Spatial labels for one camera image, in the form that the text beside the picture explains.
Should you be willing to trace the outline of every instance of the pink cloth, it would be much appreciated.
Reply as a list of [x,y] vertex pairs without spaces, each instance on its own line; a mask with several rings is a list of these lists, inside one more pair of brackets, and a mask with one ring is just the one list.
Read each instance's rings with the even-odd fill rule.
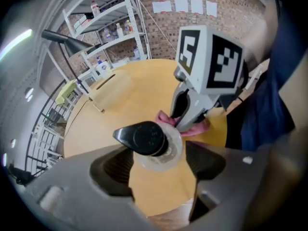
[[[170,117],[167,116],[167,114],[164,111],[160,110],[158,112],[158,114],[156,115],[155,122],[156,123],[165,122],[165,123],[168,123],[168,124],[174,126],[176,124],[176,122],[178,121],[178,119],[179,119],[179,117],[170,118]],[[201,134],[201,133],[208,131],[209,128],[210,128],[210,124],[207,120],[205,120],[205,121],[202,121],[200,123],[197,123],[196,125],[194,125],[188,131],[182,132],[181,136],[182,137],[194,136],[194,135]]]

